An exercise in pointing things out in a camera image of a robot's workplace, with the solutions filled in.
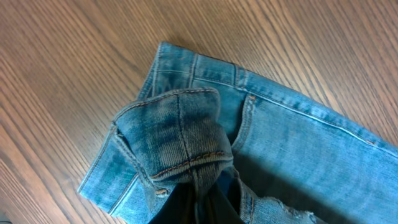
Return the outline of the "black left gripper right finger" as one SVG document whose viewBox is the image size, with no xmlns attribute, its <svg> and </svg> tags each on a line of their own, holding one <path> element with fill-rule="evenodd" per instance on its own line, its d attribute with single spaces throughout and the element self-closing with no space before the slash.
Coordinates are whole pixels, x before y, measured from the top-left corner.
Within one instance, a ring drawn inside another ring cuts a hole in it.
<svg viewBox="0 0 398 224">
<path fill-rule="evenodd" d="M 204 224 L 242 224 L 238 213 L 217 184 L 198 204 L 198 222 Z"/>
</svg>

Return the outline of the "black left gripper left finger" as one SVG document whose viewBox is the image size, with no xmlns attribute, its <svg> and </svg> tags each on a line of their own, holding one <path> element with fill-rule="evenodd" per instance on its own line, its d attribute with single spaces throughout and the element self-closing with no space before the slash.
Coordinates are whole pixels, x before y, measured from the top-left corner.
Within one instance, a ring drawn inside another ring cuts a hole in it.
<svg viewBox="0 0 398 224">
<path fill-rule="evenodd" d="M 149 224 L 192 224 L 195 192 L 190 184 L 178 184 Z"/>
</svg>

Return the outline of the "light blue denim jeans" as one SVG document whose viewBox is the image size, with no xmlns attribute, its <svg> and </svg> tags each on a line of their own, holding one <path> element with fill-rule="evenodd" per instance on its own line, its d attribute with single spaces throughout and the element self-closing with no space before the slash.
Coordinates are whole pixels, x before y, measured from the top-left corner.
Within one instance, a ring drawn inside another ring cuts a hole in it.
<svg viewBox="0 0 398 224">
<path fill-rule="evenodd" d="M 178 184 L 217 184 L 243 223 L 396 223 L 397 147 L 238 65 L 162 42 L 78 188 L 149 223 Z"/>
</svg>

